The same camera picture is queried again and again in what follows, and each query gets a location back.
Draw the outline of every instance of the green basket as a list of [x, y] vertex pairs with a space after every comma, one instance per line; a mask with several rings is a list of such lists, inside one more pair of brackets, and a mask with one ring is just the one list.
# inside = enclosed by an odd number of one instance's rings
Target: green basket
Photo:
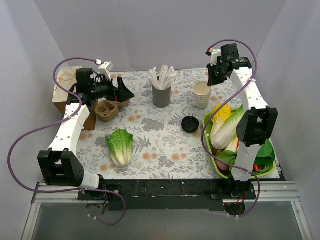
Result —
[[[207, 123], [208, 119], [210, 118], [210, 116], [211, 116], [211, 113], [208, 113], [206, 116], [204, 116], [204, 118], [203, 118], [203, 126], [206, 125], [206, 123]], [[211, 132], [211, 129], [212, 129], [213, 124], [214, 124], [214, 123], [213, 123], [212, 121], [210, 121], [210, 123], [208, 124], [208, 127], [207, 127], [206, 130], [205, 130], [205, 140], [206, 140], [206, 144], [207, 144], [207, 146], [208, 146], [208, 148], [209, 148], [210, 153], [212, 153], [212, 149], [213, 149], [213, 147], [212, 147], [212, 145], [211, 145], [211, 140], [210, 140], [210, 132]], [[217, 167], [217, 165], [216, 165], [216, 161], [215, 161], [215, 159], [214, 159], [213, 157], [212, 157], [212, 161], [213, 161], [213, 165], [214, 165], [214, 168], [215, 168], [216, 172], [217, 172], [222, 178], [228, 179], [228, 178], [229, 178], [228, 176], [224, 175], [222, 172], [219, 171], [219, 169], [218, 169], [218, 167]], [[267, 172], [264, 172], [264, 173], [261, 173], [261, 174], [258, 173], [258, 174], [257, 174], [257, 177], [266, 176], [266, 175], [272, 173], [272, 172], [275, 170], [275, 168], [276, 168], [276, 161], [273, 162], [272, 167], [270, 167]]]

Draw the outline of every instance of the lettuce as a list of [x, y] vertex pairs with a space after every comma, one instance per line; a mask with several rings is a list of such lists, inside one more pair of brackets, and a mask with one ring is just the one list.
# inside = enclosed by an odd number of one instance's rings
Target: lettuce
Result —
[[105, 140], [114, 164], [120, 168], [126, 167], [132, 160], [134, 136], [125, 129], [117, 129]]
[[214, 137], [211, 138], [211, 144], [215, 149], [225, 149], [232, 139], [237, 136], [237, 126], [244, 114], [244, 107], [239, 107], [239, 109], [229, 117]]

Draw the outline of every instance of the tabletop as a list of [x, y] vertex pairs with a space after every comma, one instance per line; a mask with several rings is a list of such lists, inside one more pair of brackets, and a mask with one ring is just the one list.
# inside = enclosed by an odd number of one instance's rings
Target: tabletop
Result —
[[[213, 86], [208, 107], [198, 109], [192, 87], [197, 81], [208, 81], [208, 72], [205, 69], [177, 70], [176, 74], [171, 104], [158, 108], [152, 101], [149, 72], [113, 72], [113, 77], [122, 76], [135, 97], [111, 122], [97, 118], [95, 130], [81, 133], [76, 155], [85, 171], [103, 175], [105, 179], [220, 178], [201, 143], [202, 121], [216, 104], [231, 97], [236, 88], [230, 80]], [[229, 104], [238, 108], [241, 101], [236, 97]], [[186, 116], [199, 120], [196, 132], [183, 131], [181, 121]], [[134, 139], [132, 161], [122, 168], [113, 163], [105, 140], [117, 129], [126, 129]], [[265, 178], [279, 178], [277, 168]]]

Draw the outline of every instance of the glass panel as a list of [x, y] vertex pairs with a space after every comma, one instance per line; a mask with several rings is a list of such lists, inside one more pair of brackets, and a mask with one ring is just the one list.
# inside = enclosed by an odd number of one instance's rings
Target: glass panel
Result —
[[[252, 203], [246, 203], [248, 209]], [[102, 218], [116, 221], [120, 212]], [[43, 239], [302, 239], [290, 202], [261, 202], [239, 220], [206, 210], [129, 210], [116, 226], [89, 218], [86, 204], [42, 203], [34, 240]]]

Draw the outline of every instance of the red vegetable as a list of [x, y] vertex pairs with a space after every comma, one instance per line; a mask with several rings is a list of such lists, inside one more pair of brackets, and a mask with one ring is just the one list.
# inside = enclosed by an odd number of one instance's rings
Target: red vegetable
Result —
[[225, 165], [224, 163], [215, 160], [215, 164], [220, 172], [228, 172], [229, 171], [229, 167], [227, 165]]
[[259, 171], [259, 166], [257, 164], [253, 164], [253, 171], [258, 172]]

